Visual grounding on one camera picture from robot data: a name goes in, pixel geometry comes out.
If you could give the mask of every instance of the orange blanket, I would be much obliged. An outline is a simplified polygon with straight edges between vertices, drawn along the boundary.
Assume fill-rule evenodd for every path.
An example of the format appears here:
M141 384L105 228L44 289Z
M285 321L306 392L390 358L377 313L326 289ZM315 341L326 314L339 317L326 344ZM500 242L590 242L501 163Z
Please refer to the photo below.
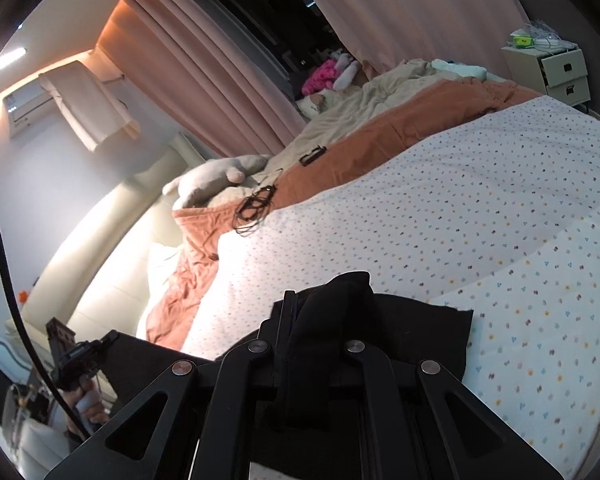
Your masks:
M408 103L379 115L335 142L307 167L296 164L282 174L276 184L272 210L351 182L435 133L538 96L510 81L466 78L436 83ZM218 238L232 229L238 204L173 212L184 235L184 250L167 293L148 316L149 341L176 350L182 348L200 300L218 272Z

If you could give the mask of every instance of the nightstand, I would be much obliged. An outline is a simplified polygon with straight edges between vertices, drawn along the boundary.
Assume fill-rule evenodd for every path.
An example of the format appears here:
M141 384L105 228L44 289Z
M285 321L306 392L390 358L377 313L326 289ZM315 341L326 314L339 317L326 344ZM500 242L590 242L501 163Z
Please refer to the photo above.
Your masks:
M502 48L513 81L565 104L575 106L591 99L587 65L579 48Z

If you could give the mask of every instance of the white patterned bed sheet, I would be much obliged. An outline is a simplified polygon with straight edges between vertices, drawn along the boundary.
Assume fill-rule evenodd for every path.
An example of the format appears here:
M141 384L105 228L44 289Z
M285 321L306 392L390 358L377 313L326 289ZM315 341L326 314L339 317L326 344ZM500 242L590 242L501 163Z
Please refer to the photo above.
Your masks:
M566 479L586 458L600 424L599 121L545 96L490 114L223 235L219 256L185 352L214 358L285 289L368 270L375 292L472 308L463 383Z

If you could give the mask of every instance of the silver bolt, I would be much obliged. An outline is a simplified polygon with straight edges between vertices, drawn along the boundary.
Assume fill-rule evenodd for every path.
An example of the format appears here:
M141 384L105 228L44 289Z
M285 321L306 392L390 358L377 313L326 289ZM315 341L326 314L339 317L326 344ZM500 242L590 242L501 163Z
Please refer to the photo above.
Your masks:
M269 347L269 343L263 341L262 339L254 339L248 345L249 352L253 352L254 354L261 354Z
M422 371L429 375L435 375L440 371L440 365L436 361L424 361L422 363Z
M347 341L344 345L348 352L352 354L359 354L365 349L365 344L362 341L358 341L357 339L352 339L351 341Z
M193 370L193 365L189 361L178 361L171 367L171 371L176 375L187 375Z

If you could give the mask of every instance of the triangular cutout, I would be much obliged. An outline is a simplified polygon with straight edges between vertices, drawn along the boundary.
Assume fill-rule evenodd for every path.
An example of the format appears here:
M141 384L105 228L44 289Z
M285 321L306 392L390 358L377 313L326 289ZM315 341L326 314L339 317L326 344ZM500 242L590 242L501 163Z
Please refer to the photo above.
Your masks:
M445 401L467 456L480 458L504 445L502 438L456 394L448 392Z
M164 392L155 394L116 431L105 440L104 445L131 460L142 460L149 441L158 425L162 410L169 396Z

